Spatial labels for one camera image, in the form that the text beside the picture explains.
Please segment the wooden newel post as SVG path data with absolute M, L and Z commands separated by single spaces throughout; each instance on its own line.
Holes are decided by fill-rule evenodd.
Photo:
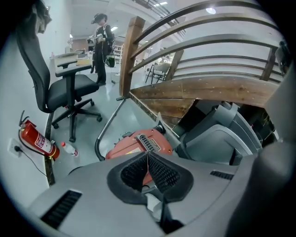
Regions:
M 119 94 L 123 98 L 129 97 L 132 73 L 130 70 L 134 67 L 135 58 L 133 53 L 138 49 L 139 43 L 134 43 L 138 36 L 141 35 L 145 20 L 136 16 L 133 17 L 128 25 L 125 42 L 123 44 L 123 56 L 120 70 Z

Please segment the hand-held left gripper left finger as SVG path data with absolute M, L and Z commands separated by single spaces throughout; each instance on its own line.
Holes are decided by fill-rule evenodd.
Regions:
M 163 237 L 144 205 L 122 202 L 109 189 L 110 170 L 138 154 L 96 162 L 78 168 L 37 197 L 29 210 L 39 218 L 67 192 L 79 198 L 57 229 L 44 225 L 47 234 L 71 237 Z

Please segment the white table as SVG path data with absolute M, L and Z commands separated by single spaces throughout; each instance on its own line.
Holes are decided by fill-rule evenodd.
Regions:
M 75 51 L 56 56 L 52 55 L 50 60 L 53 61 L 56 71 L 63 69 L 63 66 L 59 67 L 58 65 L 69 61 L 77 61 L 69 64 L 70 67 L 73 67 L 74 65 L 80 66 L 92 64 L 92 56 L 88 53 L 84 53 L 84 51 Z

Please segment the grey padded chair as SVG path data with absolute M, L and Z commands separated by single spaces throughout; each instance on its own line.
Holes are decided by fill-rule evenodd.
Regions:
M 151 77 L 151 84 L 153 82 L 153 78 L 158 76 L 157 83 L 159 81 L 165 81 L 166 75 L 169 71 L 171 64 L 169 63 L 162 63 L 159 65 L 152 65 L 148 71 L 147 78 L 145 82 L 147 82 L 148 78 Z

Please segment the black office chair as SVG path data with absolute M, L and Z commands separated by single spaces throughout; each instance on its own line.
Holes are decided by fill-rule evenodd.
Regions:
M 41 53 L 39 40 L 35 32 L 37 16 L 29 15 L 16 27 L 16 39 L 20 54 L 28 68 L 28 72 L 35 86 L 35 96 L 39 110 L 53 113 L 60 107 L 66 111 L 52 121 L 54 129 L 58 129 L 58 122 L 65 118 L 70 119 L 69 141 L 74 143 L 75 117 L 77 114 L 95 116 L 98 122 L 102 121 L 100 113 L 83 109 L 86 104 L 95 104 L 92 99 L 83 101 L 82 97 L 92 94 L 99 89 L 99 84 L 80 72 L 90 69 L 91 65 L 70 67 L 76 61 L 60 64 L 62 70 L 55 73 L 58 80 L 50 82 L 50 71 Z

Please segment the clear red-capped plastic bottle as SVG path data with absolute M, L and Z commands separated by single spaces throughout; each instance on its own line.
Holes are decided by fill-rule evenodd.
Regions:
M 68 144 L 66 142 L 61 142 L 61 146 L 64 148 L 64 150 L 74 156 L 74 157 L 78 157 L 79 156 L 79 152 L 76 148 L 74 148 L 71 144 Z

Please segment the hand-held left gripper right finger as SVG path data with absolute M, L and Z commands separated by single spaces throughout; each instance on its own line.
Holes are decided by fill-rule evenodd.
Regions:
M 148 170 L 161 194 L 160 228 L 171 233 L 188 225 L 214 204 L 237 166 L 148 154 Z

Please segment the green bag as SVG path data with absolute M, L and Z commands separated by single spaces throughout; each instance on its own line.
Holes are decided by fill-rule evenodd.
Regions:
M 115 56 L 114 56 L 114 54 L 109 54 L 109 55 L 107 55 L 107 57 L 106 57 L 106 61 L 105 61 L 105 64 L 108 66 L 108 67 L 110 67 L 110 68 L 113 68 L 113 67 L 115 67 Z

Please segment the red fire extinguisher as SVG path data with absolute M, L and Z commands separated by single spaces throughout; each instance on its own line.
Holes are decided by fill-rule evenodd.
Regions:
M 22 111 L 19 120 L 18 136 L 23 145 L 31 151 L 56 160 L 60 154 L 59 148 L 49 141 L 36 129 L 36 125 L 29 120 L 29 116 L 23 118 L 25 111 Z

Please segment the orange-red machine housing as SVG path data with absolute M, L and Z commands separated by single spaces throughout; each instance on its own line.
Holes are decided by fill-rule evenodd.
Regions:
M 164 134 L 165 129 L 161 125 L 152 129 L 127 132 L 122 135 L 123 138 L 106 154 L 105 158 L 112 159 L 143 151 L 158 151 L 170 155 L 173 149 Z

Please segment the grey jacket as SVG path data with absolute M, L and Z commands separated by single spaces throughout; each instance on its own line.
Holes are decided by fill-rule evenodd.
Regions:
M 33 17 L 33 25 L 36 34 L 44 34 L 47 25 L 52 21 L 49 10 L 50 7 L 45 5 L 44 0 L 36 0 L 32 5 L 31 16 Z

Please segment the white wall socket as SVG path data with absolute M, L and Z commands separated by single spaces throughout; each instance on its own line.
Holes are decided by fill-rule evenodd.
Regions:
M 15 157 L 15 158 L 19 158 L 22 154 L 22 150 L 19 145 L 19 142 L 14 138 L 9 139 L 7 151 L 10 153 L 12 157 Z

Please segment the stack of grey chairs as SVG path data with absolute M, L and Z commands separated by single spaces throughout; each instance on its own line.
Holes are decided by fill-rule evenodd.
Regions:
M 179 157 L 197 162 L 237 166 L 243 157 L 262 150 L 252 127 L 235 103 L 222 102 L 180 138 Z

